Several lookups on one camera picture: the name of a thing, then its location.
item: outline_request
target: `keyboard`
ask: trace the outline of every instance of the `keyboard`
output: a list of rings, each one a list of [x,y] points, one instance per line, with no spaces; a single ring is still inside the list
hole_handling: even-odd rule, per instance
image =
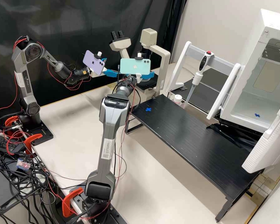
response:
[[[5,138],[0,135],[0,151],[1,152],[7,152],[6,151],[6,143],[7,143],[7,141],[5,140]],[[26,149],[26,147],[23,143],[13,144],[12,142],[10,142],[8,144],[8,150],[12,153],[17,153],[17,152],[23,151],[25,149]]]

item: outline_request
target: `incubator door handle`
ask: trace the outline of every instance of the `incubator door handle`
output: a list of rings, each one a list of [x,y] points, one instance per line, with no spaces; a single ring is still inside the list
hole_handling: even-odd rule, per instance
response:
[[[276,129],[276,127],[280,124],[280,110],[277,112],[277,116],[274,119],[273,123],[271,124],[271,126],[268,128],[268,130],[266,130],[263,133],[263,137],[265,137],[266,139],[269,139],[270,136],[272,135],[273,131]]]

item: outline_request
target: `smartphone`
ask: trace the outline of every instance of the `smartphone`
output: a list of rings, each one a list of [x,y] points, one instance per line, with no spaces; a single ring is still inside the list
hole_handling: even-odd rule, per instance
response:
[[[105,63],[101,59],[97,59],[92,52],[87,50],[83,58],[83,63],[89,67],[97,75],[101,75]]]
[[[136,60],[134,58],[122,58],[120,60],[120,73],[135,75],[148,75],[150,73],[150,60]]]

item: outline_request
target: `purple iphone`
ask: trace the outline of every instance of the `purple iphone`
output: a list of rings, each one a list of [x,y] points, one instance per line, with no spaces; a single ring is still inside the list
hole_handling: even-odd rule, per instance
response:
[[[86,51],[83,58],[83,63],[94,71],[97,75],[100,75],[103,71],[105,63],[101,59],[95,58],[94,54],[89,50]]]

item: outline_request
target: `white bottle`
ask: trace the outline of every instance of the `white bottle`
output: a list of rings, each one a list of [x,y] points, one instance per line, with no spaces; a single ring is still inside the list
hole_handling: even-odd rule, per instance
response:
[[[183,97],[181,95],[175,95],[174,98],[173,98],[173,102],[175,102],[178,106],[181,106],[182,107],[182,99]]]

